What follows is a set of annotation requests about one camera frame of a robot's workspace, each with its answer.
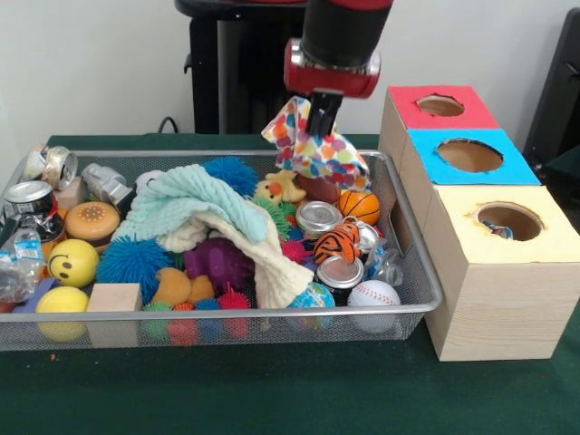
yellow stress ball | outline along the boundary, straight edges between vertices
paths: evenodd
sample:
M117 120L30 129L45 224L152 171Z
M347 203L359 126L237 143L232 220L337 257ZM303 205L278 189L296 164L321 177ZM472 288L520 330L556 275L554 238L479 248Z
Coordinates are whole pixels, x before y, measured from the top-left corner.
M36 306L37 313L82 313L87 311L89 296L74 287L56 287L41 297ZM70 342L84 334L83 322L41 322L38 324L43 335L56 342Z
M94 247L71 238L54 247L48 270L64 285L85 287L94 279L98 264L99 254Z

cardboard box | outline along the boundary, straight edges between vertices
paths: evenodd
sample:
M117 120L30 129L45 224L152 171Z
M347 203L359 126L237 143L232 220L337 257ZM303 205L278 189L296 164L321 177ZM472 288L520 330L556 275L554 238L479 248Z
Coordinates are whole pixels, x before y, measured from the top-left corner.
M401 181L423 230L432 185L539 185L502 130L409 130Z
M550 358L580 296L580 236L562 210L538 186L434 193L424 238L445 300L426 319L440 360Z
M469 86L391 86L382 114L379 149L401 167L409 130L498 129L485 103Z

yellow stuffed toy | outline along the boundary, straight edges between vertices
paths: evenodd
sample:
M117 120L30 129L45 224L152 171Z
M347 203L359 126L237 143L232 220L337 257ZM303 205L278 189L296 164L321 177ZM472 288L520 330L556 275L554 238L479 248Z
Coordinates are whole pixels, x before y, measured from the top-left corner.
M265 198L275 206L280 202L299 202L306 196L306 191L294 184L295 172L281 170L277 174L267 174L266 180L257 183L255 197Z

toy hamburger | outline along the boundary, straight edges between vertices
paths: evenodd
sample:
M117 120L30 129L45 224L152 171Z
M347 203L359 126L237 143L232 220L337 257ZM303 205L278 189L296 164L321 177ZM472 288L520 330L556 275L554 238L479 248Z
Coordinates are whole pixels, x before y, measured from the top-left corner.
M68 238L89 242L100 254L111 242L119 226L119 212L106 202L85 202L71 208L64 220Z

light blue towel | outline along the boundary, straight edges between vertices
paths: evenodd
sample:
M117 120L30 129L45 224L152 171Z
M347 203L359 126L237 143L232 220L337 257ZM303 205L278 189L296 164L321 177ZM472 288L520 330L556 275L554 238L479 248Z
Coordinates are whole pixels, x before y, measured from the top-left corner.
M266 239L265 216L199 165L169 170L151 182L133 200L131 211L113 239L129 236L141 241L165 236L204 211L232 224L250 243Z

